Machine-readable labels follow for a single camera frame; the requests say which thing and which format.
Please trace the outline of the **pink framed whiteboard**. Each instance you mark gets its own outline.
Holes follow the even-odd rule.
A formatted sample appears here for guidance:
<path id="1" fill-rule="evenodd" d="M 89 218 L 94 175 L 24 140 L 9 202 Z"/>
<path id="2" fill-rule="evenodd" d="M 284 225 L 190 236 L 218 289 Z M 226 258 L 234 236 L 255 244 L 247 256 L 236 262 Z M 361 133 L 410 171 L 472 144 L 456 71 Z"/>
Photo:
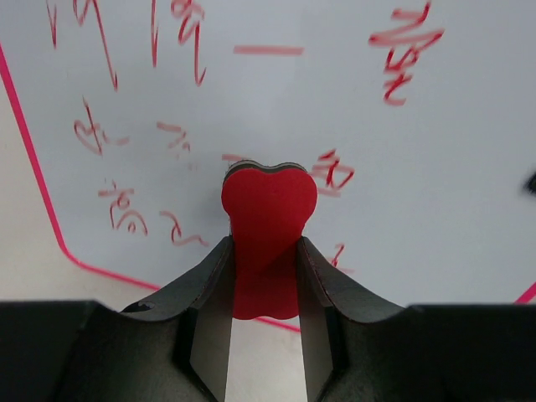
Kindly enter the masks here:
<path id="1" fill-rule="evenodd" d="M 233 162 L 400 305 L 532 302 L 532 1 L 4 1 L 1 75 L 60 249 L 145 287 L 229 231 Z"/>

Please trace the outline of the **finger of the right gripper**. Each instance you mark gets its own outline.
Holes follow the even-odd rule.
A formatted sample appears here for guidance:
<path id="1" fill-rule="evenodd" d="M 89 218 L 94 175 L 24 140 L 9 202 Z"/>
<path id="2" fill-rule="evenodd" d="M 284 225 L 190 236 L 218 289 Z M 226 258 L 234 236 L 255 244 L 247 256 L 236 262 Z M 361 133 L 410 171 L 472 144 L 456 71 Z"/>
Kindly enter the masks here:
<path id="1" fill-rule="evenodd" d="M 525 195 L 536 196 L 536 171 L 533 170 L 524 180 L 521 186 L 521 192 Z"/>

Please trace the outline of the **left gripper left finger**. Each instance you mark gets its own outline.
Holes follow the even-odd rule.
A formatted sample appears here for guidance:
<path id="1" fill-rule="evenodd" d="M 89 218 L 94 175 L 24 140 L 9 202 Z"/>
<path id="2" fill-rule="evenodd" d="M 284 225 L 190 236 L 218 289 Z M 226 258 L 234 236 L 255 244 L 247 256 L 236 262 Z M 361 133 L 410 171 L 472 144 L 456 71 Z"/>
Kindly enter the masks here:
<path id="1" fill-rule="evenodd" d="M 222 401 L 233 241 L 124 310 L 97 301 L 1 305 L 4 401 Z"/>

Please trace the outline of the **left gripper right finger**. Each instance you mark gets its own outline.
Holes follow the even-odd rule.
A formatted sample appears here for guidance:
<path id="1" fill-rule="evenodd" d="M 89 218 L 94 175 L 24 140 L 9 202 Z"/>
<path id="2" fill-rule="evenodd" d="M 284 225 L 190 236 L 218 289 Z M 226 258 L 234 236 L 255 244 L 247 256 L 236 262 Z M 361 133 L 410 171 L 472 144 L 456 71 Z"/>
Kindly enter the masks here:
<path id="1" fill-rule="evenodd" d="M 310 401 L 532 401 L 535 308 L 401 307 L 334 268 L 307 239 L 296 283 Z"/>

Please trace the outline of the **red bone-shaped eraser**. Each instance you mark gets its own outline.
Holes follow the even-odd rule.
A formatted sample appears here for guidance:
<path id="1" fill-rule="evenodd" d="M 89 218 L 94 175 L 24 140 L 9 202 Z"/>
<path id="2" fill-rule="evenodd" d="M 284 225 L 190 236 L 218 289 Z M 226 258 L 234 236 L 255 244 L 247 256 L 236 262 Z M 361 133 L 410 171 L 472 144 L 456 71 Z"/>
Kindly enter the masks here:
<path id="1" fill-rule="evenodd" d="M 221 202 L 234 241 L 234 318 L 296 317 L 296 245 L 317 205 L 313 178 L 293 162 L 242 160 L 229 167 Z"/>

